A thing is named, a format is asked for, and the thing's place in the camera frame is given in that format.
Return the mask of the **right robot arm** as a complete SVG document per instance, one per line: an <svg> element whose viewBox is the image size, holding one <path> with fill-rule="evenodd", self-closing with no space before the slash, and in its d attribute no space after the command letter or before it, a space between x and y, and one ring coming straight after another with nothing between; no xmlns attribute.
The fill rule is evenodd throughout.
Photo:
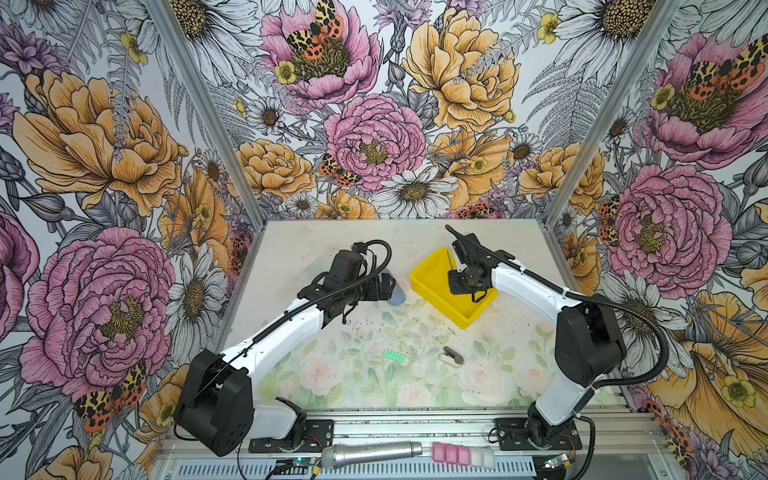
<svg viewBox="0 0 768 480"><path fill-rule="evenodd" d="M525 431L534 449L545 449L570 428L593 397L598 383L626 357L616 314L602 298L583 297L517 261L504 250L492 251L474 234L446 230L460 267L447 273L450 293L474 303L495 289L511 295L554 326L558 372L527 411Z"/></svg>

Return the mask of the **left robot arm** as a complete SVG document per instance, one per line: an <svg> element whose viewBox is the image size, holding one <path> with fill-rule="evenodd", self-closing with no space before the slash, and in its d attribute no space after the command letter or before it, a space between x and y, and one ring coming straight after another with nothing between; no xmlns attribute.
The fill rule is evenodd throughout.
<svg viewBox="0 0 768 480"><path fill-rule="evenodd" d="M219 457L252 440L294 450L307 438L306 413L292 401L256 399L269 372L333 320L347 319L362 302L389 301L397 282L387 267L392 249L383 240L357 242L336 253L330 269L304 287L265 327L220 352L203 350L189 365L175 427Z"/></svg>

